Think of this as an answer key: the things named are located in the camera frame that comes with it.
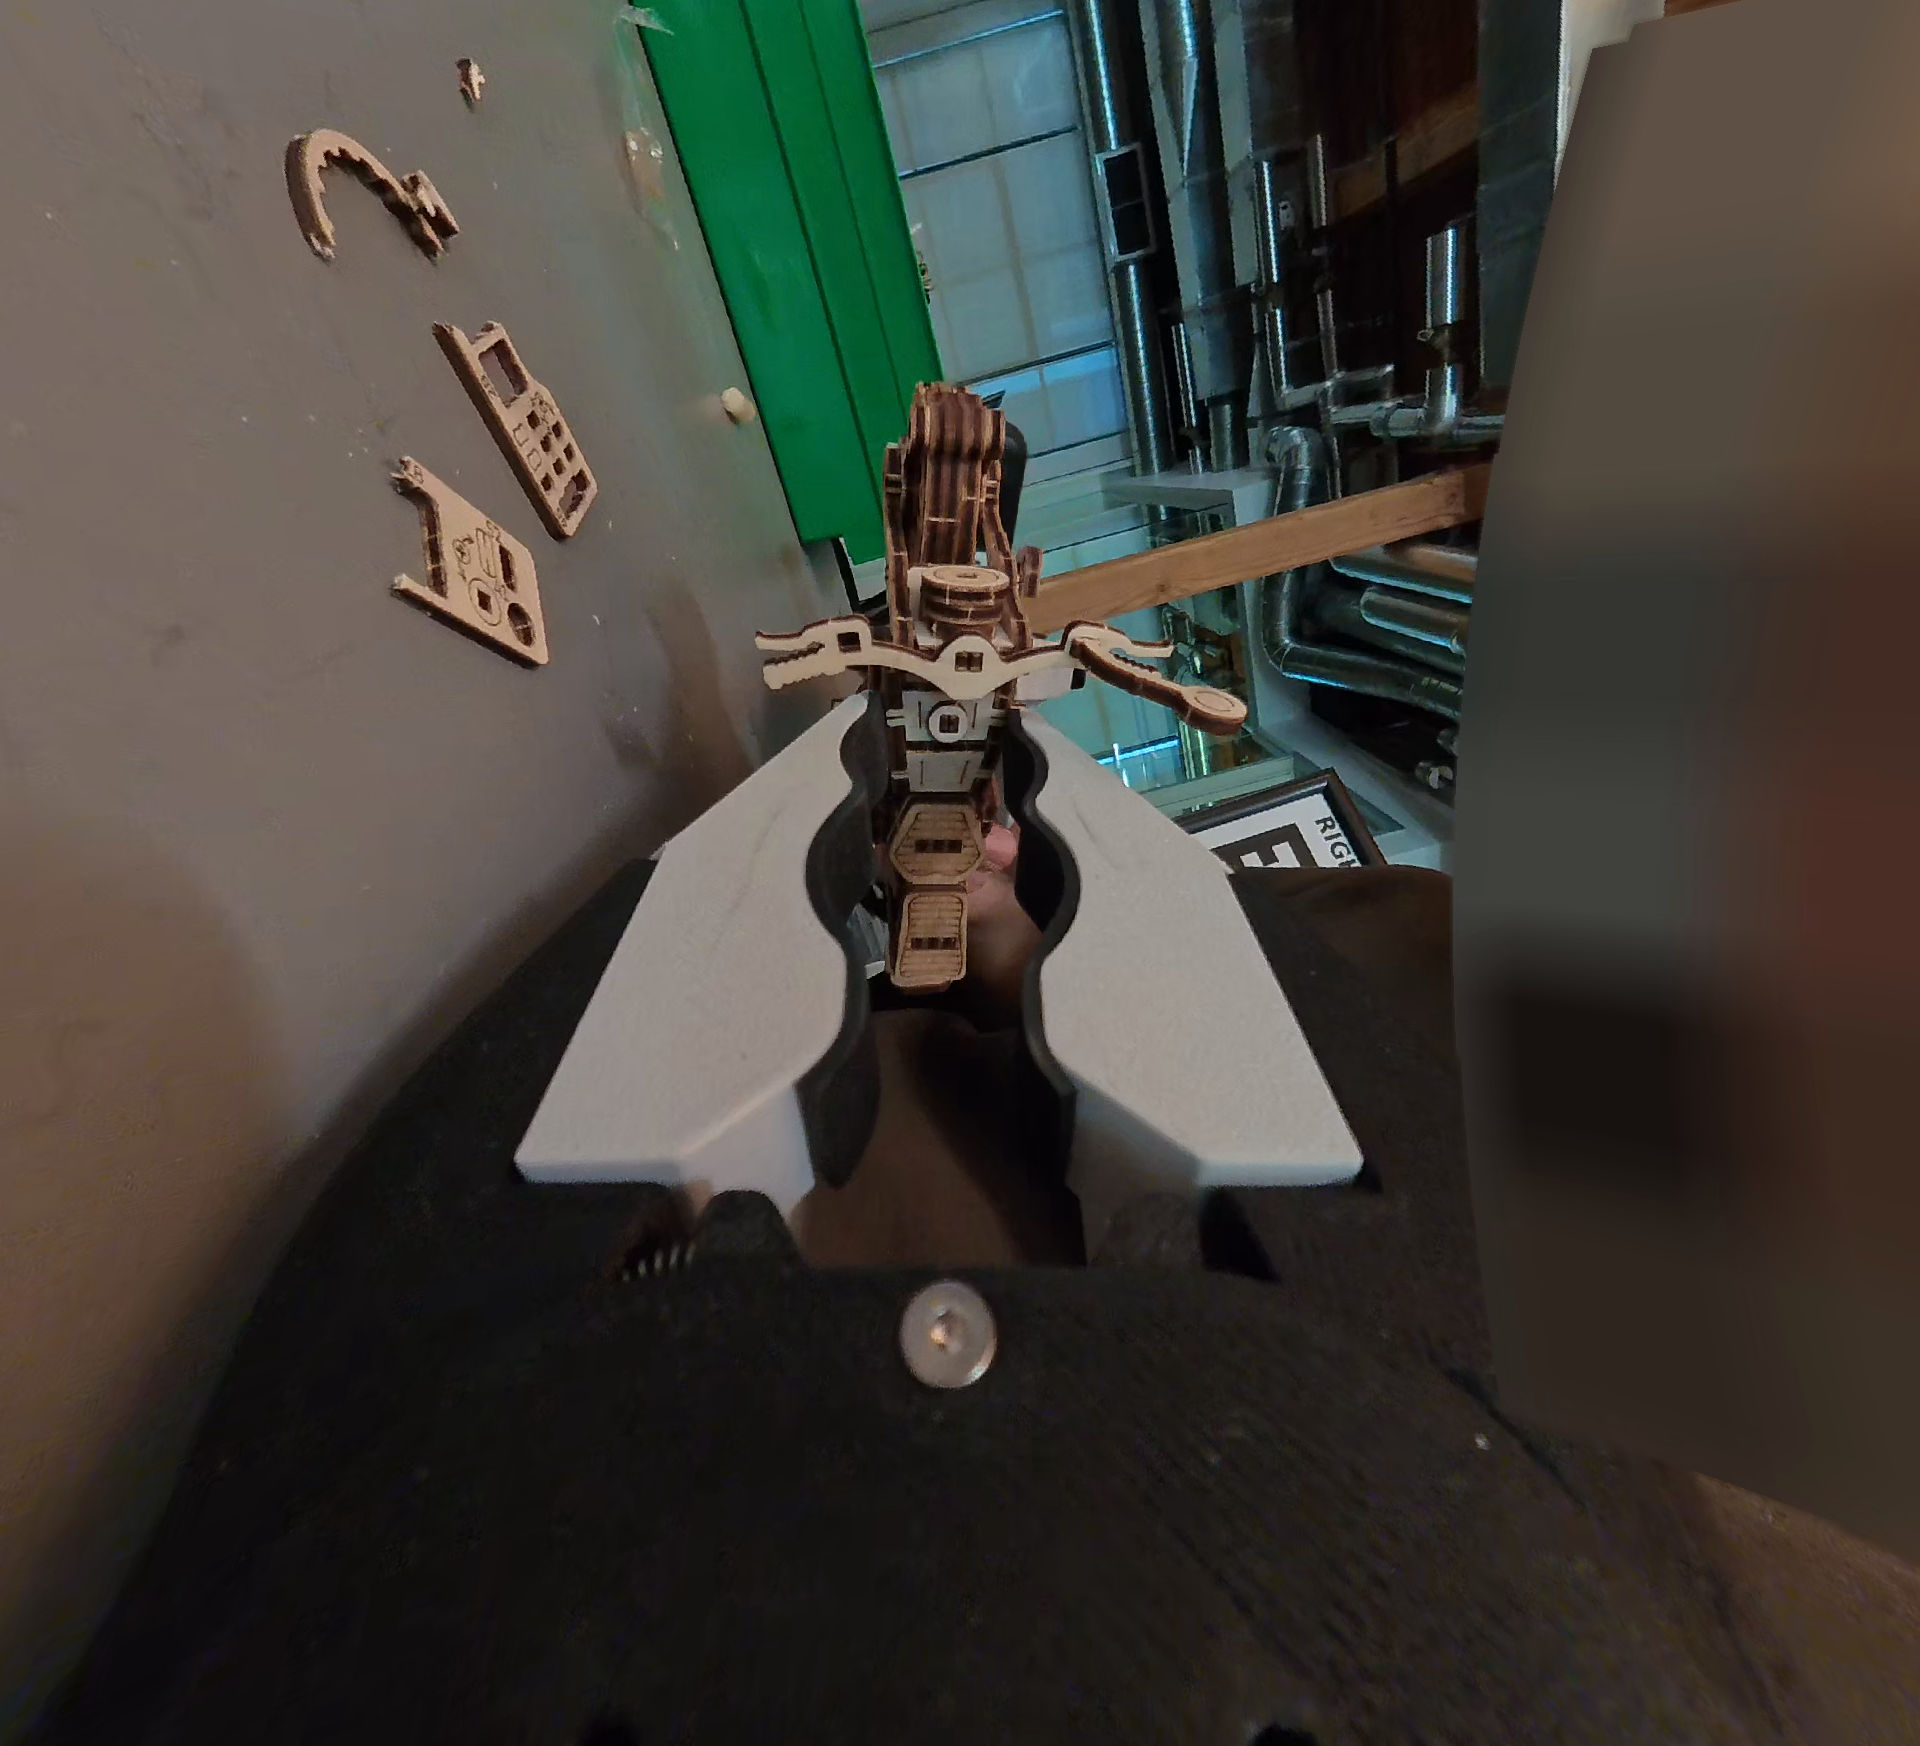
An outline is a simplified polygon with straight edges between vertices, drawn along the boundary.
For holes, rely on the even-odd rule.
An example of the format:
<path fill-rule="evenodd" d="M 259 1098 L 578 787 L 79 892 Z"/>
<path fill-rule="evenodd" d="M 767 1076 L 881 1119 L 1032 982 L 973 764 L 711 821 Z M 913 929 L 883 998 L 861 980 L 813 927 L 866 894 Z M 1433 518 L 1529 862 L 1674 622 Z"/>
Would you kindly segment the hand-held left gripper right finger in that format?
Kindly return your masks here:
<path fill-rule="evenodd" d="M 1041 719 L 1021 859 L 1071 869 L 1034 961 L 1043 1051 L 1073 1095 L 1075 1194 L 1354 1180 L 1361 1147 L 1228 869 Z"/>

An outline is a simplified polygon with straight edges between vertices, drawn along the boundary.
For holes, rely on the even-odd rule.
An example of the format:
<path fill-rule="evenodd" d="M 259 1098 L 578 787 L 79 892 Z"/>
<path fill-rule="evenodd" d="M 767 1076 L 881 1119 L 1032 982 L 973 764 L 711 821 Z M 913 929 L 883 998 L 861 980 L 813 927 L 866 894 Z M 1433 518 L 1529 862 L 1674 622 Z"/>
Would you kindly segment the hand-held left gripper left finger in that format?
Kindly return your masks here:
<path fill-rule="evenodd" d="M 531 1183 L 799 1202 L 875 1134 L 862 904 L 885 708 L 845 700 L 661 847 L 550 1082 Z"/>

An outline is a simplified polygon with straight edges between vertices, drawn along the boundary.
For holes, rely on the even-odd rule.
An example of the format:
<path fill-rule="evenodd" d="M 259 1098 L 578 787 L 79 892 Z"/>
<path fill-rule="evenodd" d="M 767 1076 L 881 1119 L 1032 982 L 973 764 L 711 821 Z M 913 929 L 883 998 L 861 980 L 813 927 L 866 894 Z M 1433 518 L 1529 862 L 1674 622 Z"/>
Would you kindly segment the wooden motorcycle model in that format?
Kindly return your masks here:
<path fill-rule="evenodd" d="M 967 884 L 988 856 L 1001 746 L 1021 707 L 1100 679 L 1211 735 L 1247 720 L 1236 697 L 1162 673 L 1168 642 L 1092 620 L 1051 638 L 1032 626 L 1041 553 L 1016 551 L 1001 516 L 1008 435 L 973 390 L 921 385 L 908 432 L 883 455 L 883 615 L 757 634 L 768 688 L 859 677 L 883 703 L 877 887 L 886 975 L 906 993 L 945 991 L 967 972 Z"/>

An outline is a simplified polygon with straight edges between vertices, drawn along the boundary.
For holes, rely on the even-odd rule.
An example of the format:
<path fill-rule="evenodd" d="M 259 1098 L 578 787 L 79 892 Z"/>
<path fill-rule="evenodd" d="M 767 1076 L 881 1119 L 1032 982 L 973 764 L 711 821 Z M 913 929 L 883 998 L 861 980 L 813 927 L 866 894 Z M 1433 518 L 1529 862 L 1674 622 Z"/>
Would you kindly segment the grey desk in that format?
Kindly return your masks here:
<path fill-rule="evenodd" d="M 622 0 L 5 0 L 5 1652 L 84 1633 L 286 1223 L 539 922 L 796 724 L 819 594 Z M 487 75 L 469 111 L 457 60 Z M 428 258 L 345 172 L 424 174 Z M 541 523 L 435 339 L 502 323 L 598 500 Z M 552 659 L 397 598 L 413 456 Z"/>

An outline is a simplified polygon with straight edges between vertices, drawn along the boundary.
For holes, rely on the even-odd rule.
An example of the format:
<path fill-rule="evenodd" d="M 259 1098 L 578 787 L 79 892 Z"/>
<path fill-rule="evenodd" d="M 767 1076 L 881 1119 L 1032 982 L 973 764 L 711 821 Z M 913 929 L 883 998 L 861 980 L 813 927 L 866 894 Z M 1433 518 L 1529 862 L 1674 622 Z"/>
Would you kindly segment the wooden beam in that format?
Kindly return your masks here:
<path fill-rule="evenodd" d="M 1442 533 L 1485 518 L 1492 462 L 1443 468 L 1305 511 L 1189 538 L 1043 577 L 1028 604 L 1034 629 L 1119 615 L 1298 571 L 1358 551 Z"/>

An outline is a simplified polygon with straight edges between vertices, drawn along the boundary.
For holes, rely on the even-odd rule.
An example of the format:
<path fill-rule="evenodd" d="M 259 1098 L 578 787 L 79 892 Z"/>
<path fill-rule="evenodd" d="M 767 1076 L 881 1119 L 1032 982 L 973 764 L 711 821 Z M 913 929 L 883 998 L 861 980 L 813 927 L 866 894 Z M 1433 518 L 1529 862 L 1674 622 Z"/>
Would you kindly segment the metal pipes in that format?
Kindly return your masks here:
<path fill-rule="evenodd" d="M 1492 449 L 1507 408 L 1483 379 L 1474 220 L 1385 169 L 1348 205 L 1320 134 L 1255 160 L 1244 187 L 1261 405 L 1355 445 Z"/>

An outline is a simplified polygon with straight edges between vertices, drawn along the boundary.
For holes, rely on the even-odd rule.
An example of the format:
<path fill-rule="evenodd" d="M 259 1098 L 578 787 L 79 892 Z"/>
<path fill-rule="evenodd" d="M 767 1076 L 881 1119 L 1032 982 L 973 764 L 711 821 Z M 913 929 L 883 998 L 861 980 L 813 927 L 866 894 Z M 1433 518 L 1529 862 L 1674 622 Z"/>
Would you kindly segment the angular wooden puzzle piece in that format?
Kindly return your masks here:
<path fill-rule="evenodd" d="M 443 626 L 530 667 L 550 665 L 533 551 L 413 456 L 392 471 L 418 511 L 424 576 L 397 576 L 397 598 Z"/>

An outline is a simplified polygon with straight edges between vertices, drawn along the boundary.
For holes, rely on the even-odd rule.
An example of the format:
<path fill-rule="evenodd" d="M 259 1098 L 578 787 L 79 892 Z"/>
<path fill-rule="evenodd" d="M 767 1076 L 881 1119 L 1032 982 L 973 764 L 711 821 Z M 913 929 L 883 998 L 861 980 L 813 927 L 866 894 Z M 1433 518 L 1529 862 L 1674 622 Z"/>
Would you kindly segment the rectangular slotted wooden puzzle piece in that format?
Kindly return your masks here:
<path fill-rule="evenodd" d="M 435 339 L 547 533 L 576 538 L 598 500 L 598 478 L 558 401 L 530 372 L 509 331 L 487 321 L 469 337 L 459 327 L 435 321 Z"/>

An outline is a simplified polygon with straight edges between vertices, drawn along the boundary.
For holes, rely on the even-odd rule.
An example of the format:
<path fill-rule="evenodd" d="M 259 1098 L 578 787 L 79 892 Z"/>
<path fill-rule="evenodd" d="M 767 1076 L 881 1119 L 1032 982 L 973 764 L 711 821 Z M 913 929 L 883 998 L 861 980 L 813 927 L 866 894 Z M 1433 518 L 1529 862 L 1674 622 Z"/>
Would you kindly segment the large window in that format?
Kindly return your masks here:
<path fill-rule="evenodd" d="M 1129 428 L 1065 17 L 1019 12 L 877 64 L 943 379 L 1035 455 Z"/>

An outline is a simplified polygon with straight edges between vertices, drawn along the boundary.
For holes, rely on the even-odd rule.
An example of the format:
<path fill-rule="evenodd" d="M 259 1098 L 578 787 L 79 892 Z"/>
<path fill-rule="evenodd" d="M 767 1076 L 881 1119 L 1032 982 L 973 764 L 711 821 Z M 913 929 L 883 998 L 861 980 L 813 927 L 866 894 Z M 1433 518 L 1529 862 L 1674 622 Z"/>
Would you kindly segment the green plastic bin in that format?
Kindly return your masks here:
<path fill-rule="evenodd" d="M 945 367 L 859 0 L 630 2 L 796 533 L 879 559 Z"/>

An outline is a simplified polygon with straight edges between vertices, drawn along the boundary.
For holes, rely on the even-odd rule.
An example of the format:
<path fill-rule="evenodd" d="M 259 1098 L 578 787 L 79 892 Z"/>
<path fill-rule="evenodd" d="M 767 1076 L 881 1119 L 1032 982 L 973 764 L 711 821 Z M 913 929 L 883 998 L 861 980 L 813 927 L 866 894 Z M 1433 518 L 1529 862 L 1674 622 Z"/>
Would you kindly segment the curved wooden puzzle piece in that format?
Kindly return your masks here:
<path fill-rule="evenodd" d="M 294 137 L 283 157 L 283 174 L 296 220 L 307 248 L 332 259 L 339 235 L 326 209 L 324 182 L 345 172 L 383 202 L 411 239 L 433 259 L 461 232 L 445 198 L 424 174 L 394 176 L 364 143 L 352 134 L 318 126 Z"/>

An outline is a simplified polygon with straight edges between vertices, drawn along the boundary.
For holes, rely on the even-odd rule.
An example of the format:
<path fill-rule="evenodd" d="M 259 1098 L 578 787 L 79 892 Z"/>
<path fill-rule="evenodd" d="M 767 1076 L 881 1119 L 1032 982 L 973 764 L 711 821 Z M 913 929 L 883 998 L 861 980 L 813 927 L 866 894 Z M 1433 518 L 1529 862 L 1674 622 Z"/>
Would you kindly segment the flexible silver duct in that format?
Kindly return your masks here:
<path fill-rule="evenodd" d="M 1333 455 L 1320 428 L 1284 426 L 1265 437 L 1267 462 L 1279 471 L 1273 516 L 1285 518 L 1331 501 Z M 1261 584 L 1261 648 L 1279 673 L 1333 686 L 1460 720 L 1461 681 L 1397 653 L 1327 644 L 1309 634 L 1311 567 L 1294 567 Z"/>

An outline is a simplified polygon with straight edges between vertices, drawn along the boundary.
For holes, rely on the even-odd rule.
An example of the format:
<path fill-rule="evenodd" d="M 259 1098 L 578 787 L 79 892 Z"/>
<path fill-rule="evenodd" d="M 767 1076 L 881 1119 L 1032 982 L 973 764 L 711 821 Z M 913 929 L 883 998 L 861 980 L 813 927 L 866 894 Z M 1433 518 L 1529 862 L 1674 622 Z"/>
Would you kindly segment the silver ventilation duct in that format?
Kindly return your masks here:
<path fill-rule="evenodd" d="M 1147 95 L 1138 0 L 1063 0 L 1089 139 L 1134 471 L 1177 464 L 1177 405 L 1165 372 L 1166 207 Z"/>

